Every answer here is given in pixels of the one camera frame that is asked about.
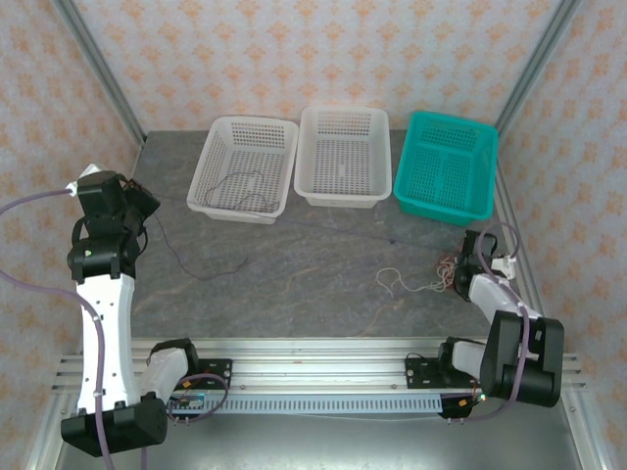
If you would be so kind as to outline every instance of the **orange floral wallpaper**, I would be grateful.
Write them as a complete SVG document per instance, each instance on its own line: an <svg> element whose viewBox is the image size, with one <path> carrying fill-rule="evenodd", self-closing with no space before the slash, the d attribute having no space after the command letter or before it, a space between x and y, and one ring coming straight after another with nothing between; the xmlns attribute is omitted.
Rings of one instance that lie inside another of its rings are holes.
<svg viewBox="0 0 627 470"><path fill-rule="evenodd" d="M501 148L550 309L627 462L627 8L583 2Z"/></svg>
<svg viewBox="0 0 627 470"><path fill-rule="evenodd" d="M310 104L494 122L558 0L78 0L145 130Z"/></svg>
<svg viewBox="0 0 627 470"><path fill-rule="evenodd" d="M129 171L136 145L50 0L0 2L0 205L61 189L92 162ZM2 267L72 288L66 254L78 201L59 197L3 216ZM0 283L0 454L22 469L60 355L74 353L80 309Z"/></svg>

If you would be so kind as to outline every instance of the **plastic basket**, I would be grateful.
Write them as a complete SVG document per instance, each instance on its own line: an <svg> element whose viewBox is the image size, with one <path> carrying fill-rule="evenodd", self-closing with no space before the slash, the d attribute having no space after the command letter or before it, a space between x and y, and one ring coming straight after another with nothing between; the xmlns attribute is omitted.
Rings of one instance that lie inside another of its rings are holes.
<svg viewBox="0 0 627 470"><path fill-rule="evenodd" d="M394 185L401 209L455 225L489 218L498 141L490 125L414 113Z"/></svg>
<svg viewBox="0 0 627 470"><path fill-rule="evenodd" d="M301 116L294 189L312 206L372 208L392 193L388 115L309 107Z"/></svg>
<svg viewBox="0 0 627 470"><path fill-rule="evenodd" d="M214 121L187 194L211 218L271 224L285 209L298 126L264 117Z"/></svg>

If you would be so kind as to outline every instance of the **cable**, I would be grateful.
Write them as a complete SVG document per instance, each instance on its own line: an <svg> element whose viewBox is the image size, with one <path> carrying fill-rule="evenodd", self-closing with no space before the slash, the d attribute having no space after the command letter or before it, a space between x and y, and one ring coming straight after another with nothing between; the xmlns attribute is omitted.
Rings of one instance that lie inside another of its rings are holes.
<svg viewBox="0 0 627 470"><path fill-rule="evenodd" d="M503 289L506 292L506 294L518 306L518 309L520 310L520 313L522 314L522 340L521 340L522 346L520 347L520 357L518 359L518 363L516 364L516 373L514 375L513 386L511 388L511 394L509 395L509 399L507 399L507 401L499 409L497 409L496 411L494 411L492 413L483 414L483 415L480 415L480 416L470 416L470 417L467 417L467 418L464 418L464 419L455 420L457 422L482 421L482 420L485 420L485 419L488 419L488 418L493 418L493 417L503 413L510 406L512 406L516 402L516 399L518 398L518 392L520 391L520 382L522 381L522 374L523 374L524 368L525 368L525 359L527 357L527 354L529 353L529 334L530 334L530 329L531 329L531 326L529 324L529 312L525 308L524 303L522 302L522 300L509 287L509 285L507 284L507 281L500 280L495 275L495 273L492 272L492 269L490 269L490 266L488 266L488 263L483 258L483 254L481 253L480 247L483 246L483 239L484 239L486 233L488 233L488 231L492 227L494 227L496 225L500 225L500 226L508 228L511 231L511 233L515 236L516 246L514 248L512 256L515 257L518 254L518 251L520 250L520 233L518 232L518 230L513 225L511 225L509 223L506 223L506 222L501 222L499 220L490 223L483 230L481 230L481 233L477 237L477 241L475 243L475 250L476 250L477 256L479 258L479 262L481 263L481 266L483 267L484 271L488 274L488 277L496 285L500 286L501 289Z"/></svg>
<svg viewBox="0 0 627 470"><path fill-rule="evenodd" d="M265 177L264 174L261 173L258 170L253 170L253 171L235 171L233 173L227 174L223 179L220 180L220 182L212 187L209 188L207 191L205 191L205 196L203 197L203 205L205 208L210 208L210 209L222 209L224 211L235 211L237 208L239 208L242 204L244 204L247 200L253 198L253 197L259 197L262 198L264 200L264 206L258 210L258 212L265 212L265 210L267 208L271 208L272 206L276 206L277 204L279 204L279 202L277 201L276 203L272 203L270 204L267 199L265 198L265 196L263 194L260 193L251 193L248 196L246 196L244 199L242 199L239 203L237 203L235 206L233 206L232 208L220 208L217 206L211 206L208 202L208 198L209 198L209 194L213 193L224 181L226 181L228 178L231 178L233 176L238 176L238 175L242 175L242 174L258 174L261 178L262 178L262 184L264 184L265 181Z"/></svg>
<svg viewBox="0 0 627 470"><path fill-rule="evenodd" d="M2 208L0 208L0 216L4 214L4 212L11 210L17 206L20 206L25 203L29 203L31 201L36 201L38 199L48 198L51 196L62 196L69 194L71 192L70 189L61 189L57 191L47 191L45 193L34 194L32 196L27 196L25 198L17 199L16 201L9 203ZM96 434L98 435L98 444L100 445L100 449L102 451L102 458L105 461L105 466L108 470L115 470L114 462L111 459L111 454L109 452L109 445L107 444L107 437L105 435L105 424L103 421L103 410L102 410L102 396L103 396L103 377L105 373L105 334L102 329L102 324L100 323L100 315L93 307L93 305L84 297L79 295L76 292L67 291L65 289L59 289L55 287L43 287L37 286L35 284L30 284L28 282L21 281L6 273L4 270L0 268L0 277L2 277L5 281L13 284L14 286L20 287L22 289L26 289L28 291L39 292L42 294L54 294L57 296L63 296L68 299L72 299L74 301L79 302L85 310L89 312L91 319L94 322L94 327L96 328L96 336L98 338L98 363L96 366L96 387L94 396L96 399Z"/></svg>
<svg viewBox="0 0 627 470"><path fill-rule="evenodd" d="M142 233L144 234L144 248L142 248L139 252L139 257L146 251L146 249L148 248L148 230L146 230L146 227L144 227L144 230L142 231Z"/></svg>
<svg viewBox="0 0 627 470"><path fill-rule="evenodd" d="M172 196L166 196L164 194L157 194L157 193L153 193L153 196L160 198L160 199L166 199L169 201L174 201L176 203L180 203L180 204L187 204L186 201L182 198L173 198ZM355 230L350 230L350 229L344 229L344 228L336 228L336 227L329 227L327 225L320 225L317 223L311 223L311 222L303 222L302 220L294 220L291 218L286 218L284 216L281 217L272 217L270 215L264 215L262 213L257 213L257 212L250 212L250 211L241 211L242 213L248 213L250 215L255 215L258 217L265 217L265 218L271 218L272 220L275 220L276 222L279 223L287 223L287 224L293 224L293 225L301 225L303 227L310 227L310 228L318 228L318 229L322 229L322 230L328 230L331 232L336 232L336 233L342 233L342 234L346 234L346 235L352 235L354 237L360 237L360 238L367 238L370 240L375 240L375 241L381 241L381 242L385 242L385 243L389 243L391 245L407 245L410 247L417 247L417 248L421 248L423 250L433 250L433 251L437 251L437 252L442 252L442 253L446 253L450 250L450 248L442 248L442 247L434 247L432 245L422 245L419 243L413 243L413 242L409 242L406 240L402 240L396 236L390 236L390 237L380 237L377 235L368 235L366 233L360 233L357 232Z"/></svg>
<svg viewBox="0 0 627 470"><path fill-rule="evenodd" d="M141 470L148 470L148 448L141 448Z"/></svg>
<svg viewBox="0 0 627 470"><path fill-rule="evenodd" d="M352 416L333 416L328 414L298 414L298 413L285 413L279 416L304 416L306 418L322 418L322 419L338 419L341 421L367 421L372 423L410 423L414 421L422 421L428 419L439 419L439 416L433 416L431 414L425 414L419 418L406 418L406 419L377 419L377 418L356 418Z"/></svg>
<svg viewBox="0 0 627 470"><path fill-rule="evenodd" d="M183 377L182 379L180 379L178 381L178 384L176 385L180 385L183 382L187 382L187 381L191 381L191 380L197 380L197 379L210 379L210 380L215 380L216 382L220 382L220 384L224 387L224 396L222 397L222 399L219 401L219 403L214 406L212 409L210 409L209 411L200 414L194 418L185 418L185 423L186 424L192 424L192 423L196 423L198 421L202 421L203 419L207 419L210 416L212 416L214 413L216 413L216 411L218 411L220 408L222 408L222 405L224 404L224 402L226 401L226 399L228 398L228 384L226 383L226 381L224 379L222 379L219 375L216 374L207 374L207 373L203 373L203 374L195 374L195 375L189 375L187 377ZM168 418L174 422L174 424L177 424L179 419L178 417L174 416L172 414L172 409L176 406L177 403L179 403L183 397L185 396L185 394L183 394L181 397L179 397L176 401L171 401L168 405Z"/></svg>
<svg viewBox="0 0 627 470"><path fill-rule="evenodd" d="M413 355L417 355L421 359L426 359L426 357L424 355L418 354L417 352L408 352L408 355L405 356L405 360L408 360L412 354Z"/></svg>
<svg viewBox="0 0 627 470"><path fill-rule="evenodd" d="M154 214L155 216L155 220L157 220L157 223L159 224L159 228L161 229L161 233L164 234L164 242L166 242L166 246L169 248L169 250L172 252L172 254L174 255L174 257L176 258L176 262L178 263L178 265L180 266L180 268L185 271L187 274L189 274L190 276L192 276L194 279L201 281L201 282L207 282L207 281L213 281L214 279L221 277L221 276L225 276L227 274L235 274L237 273L242 267L244 267L246 264L248 264L248 257L245 257L244 260L242 262L240 262L235 269L232 269L230 271L224 271L224 272L219 272L217 274L213 274L211 276L206 276L206 277L200 277L197 276L196 274L194 274L192 271L190 271L189 269L187 269L187 267L185 267L185 265L183 264L183 262L180 260L180 256L178 255L178 253L176 252L176 250L172 247L172 245L169 243L168 240L168 235L166 235L166 230L164 228L164 226L161 224L161 221L159 220L159 217L157 216L157 214Z"/></svg>
<svg viewBox="0 0 627 470"><path fill-rule="evenodd" d="M445 258L437 265L437 268L436 268L436 274L440 278L438 282L432 282L431 284L427 284L425 286L420 286L420 287L416 287L415 289L412 289L408 287L407 284L405 284L405 281L403 280L403 276L401 275L401 272L396 267L384 267L383 269L379 269L379 271L376 273L376 283L379 286L383 287L390 294L390 296L392 296L392 298L394 298L394 292L392 291L392 289L394 288L394 284L396 284L397 282L400 282L403 288L409 292L420 292L424 290L430 290L434 292L444 292L447 290L449 286L453 285L455 269L456 269L455 260L451 259L451 257ZM384 271L393 271L397 275L397 279L393 281L389 287L383 284L381 280L379 279L379 276Z"/></svg>
<svg viewBox="0 0 627 470"><path fill-rule="evenodd" d="M263 173L261 173L261 172L260 172L259 170L257 170L257 169L254 169L254 170L252 170L252 171L234 171L234 172L232 172L232 173L230 173L230 174L227 174L227 175L226 175L223 179L221 179L221 180L219 181L219 183L218 183L216 186L214 186L214 187L212 187L212 188L209 188L207 191L205 191L205 197L203 198L204 203L205 203L205 204L208 204L208 202L207 202L207 197L208 197L208 196L207 196L207 195L208 195L209 193L213 193L213 192L214 192L217 188L219 188L219 187L221 186L221 184L222 184L224 181L226 181L228 178L232 178L233 176L239 176L240 174L248 174L248 175L250 175L250 174L258 174L258 175L262 178L262 184L264 184L264 181L265 181L264 174L263 174Z"/></svg>

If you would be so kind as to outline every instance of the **green plastic basket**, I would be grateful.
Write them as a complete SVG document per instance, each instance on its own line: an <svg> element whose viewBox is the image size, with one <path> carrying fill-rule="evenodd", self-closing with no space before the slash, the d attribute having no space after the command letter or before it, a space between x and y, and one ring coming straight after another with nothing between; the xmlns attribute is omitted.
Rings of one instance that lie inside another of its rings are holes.
<svg viewBox="0 0 627 470"><path fill-rule="evenodd" d="M455 225L490 218L498 148L490 125L414 113L394 185L401 210Z"/></svg>

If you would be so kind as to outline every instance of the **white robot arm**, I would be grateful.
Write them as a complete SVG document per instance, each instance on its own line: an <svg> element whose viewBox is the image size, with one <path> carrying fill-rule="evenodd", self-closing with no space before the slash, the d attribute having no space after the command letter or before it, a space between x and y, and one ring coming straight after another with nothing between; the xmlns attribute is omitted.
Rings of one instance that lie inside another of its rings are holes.
<svg viewBox="0 0 627 470"><path fill-rule="evenodd" d="M446 375L463 372L477 379L488 397L508 399L513 388L516 366L524 361L518 401L554 406L561 387L563 326L543 317L522 300L513 300L508 280L514 277L515 258L493 258L496 237L484 238L482 250L495 277L485 273L478 262L478 233L466 231L458 257L454 286L465 299L473 302L491 324L486 344L462 338L449 338L440 348L440 369ZM520 357L524 307L529 317L529 356Z"/></svg>
<svg viewBox="0 0 627 470"><path fill-rule="evenodd" d="M95 321L102 326L105 347L99 348L94 319L83 309L83 375L77 416L62 421L62 437L91 455L102 454L94 399L101 363L103 422L110 453L160 444L168 429L169 397L182 377L200 372L196 350L185 338L157 344L139 383L135 381L130 307L135 261L141 255L137 238L160 203L135 181L95 165L68 188L78 196L84 212L74 226L68 265L76 291L98 314ZM81 238L83 227L86 238Z"/></svg>

